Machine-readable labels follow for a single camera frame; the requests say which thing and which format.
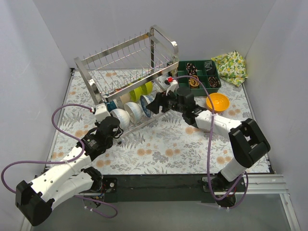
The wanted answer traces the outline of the blue floral white bowl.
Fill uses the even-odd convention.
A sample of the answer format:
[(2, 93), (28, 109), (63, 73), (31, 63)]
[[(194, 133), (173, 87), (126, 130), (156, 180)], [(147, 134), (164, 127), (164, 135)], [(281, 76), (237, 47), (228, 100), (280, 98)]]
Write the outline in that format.
[(143, 109), (143, 112), (148, 118), (152, 116), (152, 112), (149, 109), (147, 109), (146, 106), (150, 104), (153, 100), (154, 98), (151, 95), (141, 95), (140, 96), (141, 107)]

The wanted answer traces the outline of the yellow ribbed bowl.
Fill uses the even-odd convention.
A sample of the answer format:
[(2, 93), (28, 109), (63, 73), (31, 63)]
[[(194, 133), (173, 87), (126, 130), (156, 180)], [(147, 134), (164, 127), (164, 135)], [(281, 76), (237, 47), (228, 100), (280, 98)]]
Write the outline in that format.
[(226, 95), (217, 92), (217, 93), (211, 93), (209, 96), (210, 97), (207, 97), (205, 101), (206, 106), (209, 110), (212, 111), (212, 104), (210, 100), (213, 103), (214, 110), (216, 113), (222, 113), (229, 108), (230, 101)]

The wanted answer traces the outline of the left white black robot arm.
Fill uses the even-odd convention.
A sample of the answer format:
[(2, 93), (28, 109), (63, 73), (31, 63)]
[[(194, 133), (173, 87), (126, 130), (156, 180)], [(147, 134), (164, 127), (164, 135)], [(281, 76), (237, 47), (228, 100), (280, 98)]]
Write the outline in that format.
[(102, 190), (103, 176), (90, 163), (111, 148), (122, 132), (116, 117), (106, 117), (63, 158), (63, 164), (16, 186), (15, 204), (32, 226), (43, 223), (54, 208), (74, 195)]

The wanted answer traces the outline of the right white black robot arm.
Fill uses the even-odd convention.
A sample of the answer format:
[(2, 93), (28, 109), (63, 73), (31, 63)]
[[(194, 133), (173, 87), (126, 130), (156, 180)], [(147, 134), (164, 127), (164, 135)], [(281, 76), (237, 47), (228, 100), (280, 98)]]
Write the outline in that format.
[(180, 87), (176, 93), (157, 93), (146, 109), (154, 114), (169, 110), (180, 112), (188, 125), (230, 140), (233, 159), (211, 180), (210, 184), (215, 189), (231, 190), (236, 179), (270, 151), (270, 144), (255, 120), (240, 121), (213, 114), (195, 102), (187, 87)]

